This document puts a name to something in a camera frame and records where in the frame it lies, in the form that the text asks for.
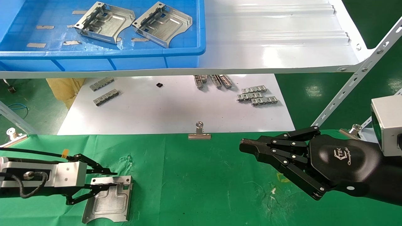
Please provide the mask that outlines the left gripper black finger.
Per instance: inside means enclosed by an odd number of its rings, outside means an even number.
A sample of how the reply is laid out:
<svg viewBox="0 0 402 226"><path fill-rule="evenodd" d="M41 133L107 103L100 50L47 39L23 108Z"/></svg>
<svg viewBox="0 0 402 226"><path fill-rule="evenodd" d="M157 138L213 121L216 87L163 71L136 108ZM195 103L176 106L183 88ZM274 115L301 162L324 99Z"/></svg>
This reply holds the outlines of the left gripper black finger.
<svg viewBox="0 0 402 226"><path fill-rule="evenodd" d="M117 175L117 173L112 172L109 168L101 166L101 164L81 153L74 156L68 156L68 161L86 163L87 166L91 168L86 170L87 174Z"/></svg>
<svg viewBox="0 0 402 226"><path fill-rule="evenodd" d="M96 185L85 184L82 187L78 186L68 187L65 192L66 205L75 205L80 202L83 202L87 199L95 197L101 191L106 191L113 186L117 186L117 184L115 183L96 184ZM78 193L81 189L88 189L89 192L74 198L73 195Z"/></svg>

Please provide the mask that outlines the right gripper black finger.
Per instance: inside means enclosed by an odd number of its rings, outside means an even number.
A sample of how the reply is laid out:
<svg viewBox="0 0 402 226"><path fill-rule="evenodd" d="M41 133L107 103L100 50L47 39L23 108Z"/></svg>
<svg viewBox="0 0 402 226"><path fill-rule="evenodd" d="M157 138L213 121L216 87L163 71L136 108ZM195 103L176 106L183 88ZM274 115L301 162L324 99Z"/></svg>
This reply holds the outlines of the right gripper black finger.
<svg viewBox="0 0 402 226"><path fill-rule="evenodd" d="M275 149L302 155L307 151L307 141L310 141L320 134L319 127L312 126L300 130L284 132L274 137L260 136L256 140L242 139L239 150L243 153L257 154L268 153L271 149Z"/></svg>
<svg viewBox="0 0 402 226"><path fill-rule="evenodd" d="M317 201L328 191L324 183L309 174L312 166L307 147L241 146L240 151L254 155L260 163L271 165Z"/></svg>

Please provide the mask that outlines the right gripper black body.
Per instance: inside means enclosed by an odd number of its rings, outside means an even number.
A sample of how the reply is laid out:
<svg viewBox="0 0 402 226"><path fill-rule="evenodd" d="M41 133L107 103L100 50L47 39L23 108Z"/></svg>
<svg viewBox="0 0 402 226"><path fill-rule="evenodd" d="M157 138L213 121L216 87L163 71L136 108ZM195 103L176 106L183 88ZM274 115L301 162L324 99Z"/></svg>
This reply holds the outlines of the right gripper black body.
<svg viewBox="0 0 402 226"><path fill-rule="evenodd" d="M309 156L330 190L350 196L386 196L380 175L384 155L377 143L320 135L310 140Z"/></svg>

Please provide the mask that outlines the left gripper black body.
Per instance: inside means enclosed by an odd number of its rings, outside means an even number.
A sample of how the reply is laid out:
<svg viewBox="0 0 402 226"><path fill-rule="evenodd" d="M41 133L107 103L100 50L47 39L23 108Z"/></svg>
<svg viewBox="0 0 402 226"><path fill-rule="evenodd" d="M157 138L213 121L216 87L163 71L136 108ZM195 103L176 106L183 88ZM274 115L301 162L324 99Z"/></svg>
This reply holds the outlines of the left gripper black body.
<svg viewBox="0 0 402 226"><path fill-rule="evenodd" d="M42 187L33 196L70 196L71 187Z"/></svg>

